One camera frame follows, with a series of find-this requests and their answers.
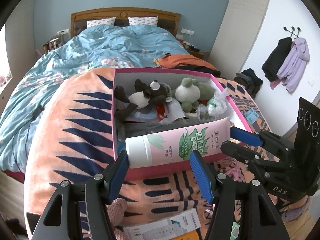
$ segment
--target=bedside clutter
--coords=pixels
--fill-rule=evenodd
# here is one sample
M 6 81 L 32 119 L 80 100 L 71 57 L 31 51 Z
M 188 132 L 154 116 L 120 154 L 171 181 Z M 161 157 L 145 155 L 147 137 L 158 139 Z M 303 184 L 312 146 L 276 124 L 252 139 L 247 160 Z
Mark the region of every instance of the bedside clutter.
M 199 59 L 204 59 L 204 54 L 202 53 L 202 52 L 196 52 L 196 51 L 194 51 L 194 50 L 192 50 L 192 49 L 186 49 L 186 51 L 189 53 L 189 54 L 191 54 L 192 56 L 194 56 L 194 57 L 197 57 L 197 58 L 199 58 Z
M 49 42 L 43 45 L 43 50 L 45 54 L 48 54 L 50 51 L 62 47 L 64 44 L 62 35 L 56 35 L 51 38 Z
M 185 48 L 185 50 L 190 55 L 207 61 L 207 59 L 208 59 L 208 57 L 210 55 L 209 52 L 201 52 L 200 49 L 192 46 L 190 43 L 188 43 L 188 42 L 186 42 L 184 40 L 178 39 L 178 38 L 176 38 L 176 39 L 177 39 L 177 41 L 179 41 L 181 43 L 181 45 Z

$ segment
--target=wall outlet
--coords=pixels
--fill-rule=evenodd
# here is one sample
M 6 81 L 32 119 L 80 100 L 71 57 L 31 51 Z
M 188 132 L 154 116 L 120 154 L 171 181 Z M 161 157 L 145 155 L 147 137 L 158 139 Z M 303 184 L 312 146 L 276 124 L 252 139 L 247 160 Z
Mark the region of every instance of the wall outlet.
M 58 35 L 63 35 L 63 34 L 67 34 L 69 33 L 69 29 L 65 29 L 65 30 L 62 30 L 62 31 L 58 31 Z
M 177 36 L 176 36 L 178 39 L 180 39 L 180 40 L 183 40 L 183 35 L 181 35 L 181 34 L 177 34 Z
M 194 31 L 187 30 L 187 29 L 181 29 L 181 32 L 189 35 L 193 35 L 195 33 Z

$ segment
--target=wooden floor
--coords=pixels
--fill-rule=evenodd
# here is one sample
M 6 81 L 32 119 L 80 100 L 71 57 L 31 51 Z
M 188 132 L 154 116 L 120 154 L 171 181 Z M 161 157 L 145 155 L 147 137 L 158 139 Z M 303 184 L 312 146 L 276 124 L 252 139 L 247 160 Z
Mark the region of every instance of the wooden floor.
M 0 171 L 0 212 L 17 218 L 26 227 L 23 215 L 23 184 Z

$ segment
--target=bed frame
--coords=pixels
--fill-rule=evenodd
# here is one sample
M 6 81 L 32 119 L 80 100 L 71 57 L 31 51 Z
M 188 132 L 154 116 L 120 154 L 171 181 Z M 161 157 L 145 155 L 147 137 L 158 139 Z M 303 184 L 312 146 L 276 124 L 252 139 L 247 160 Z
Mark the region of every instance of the bed frame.
M 158 16 L 158 27 L 161 27 L 174 36 L 177 35 L 181 14 L 148 8 L 113 7 L 88 10 L 71 15 L 71 38 L 87 28 L 87 21 L 116 17 L 115 26 L 129 26 L 128 17 Z

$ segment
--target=light switch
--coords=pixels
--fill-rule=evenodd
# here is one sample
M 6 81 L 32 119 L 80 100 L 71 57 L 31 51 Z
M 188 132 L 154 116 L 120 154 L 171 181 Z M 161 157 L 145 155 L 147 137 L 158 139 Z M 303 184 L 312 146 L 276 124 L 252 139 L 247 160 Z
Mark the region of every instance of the light switch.
M 315 80 L 314 80 L 314 78 L 313 78 L 312 76 L 309 77 L 308 83 L 309 83 L 309 85 L 310 85 L 311 87 L 313 87 L 313 86 L 315 85 Z
M 191 30 L 187 30 L 187 29 L 181 29 L 181 33 L 185 33 L 185 34 L 189 34 L 189 35 L 193 35 L 195 32 L 191 31 Z
M 67 34 L 67 33 L 69 33 L 69 29 L 65 29 L 65 30 L 62 30 L 62 31 L 58 31 L 58 35 L 59 34 Z

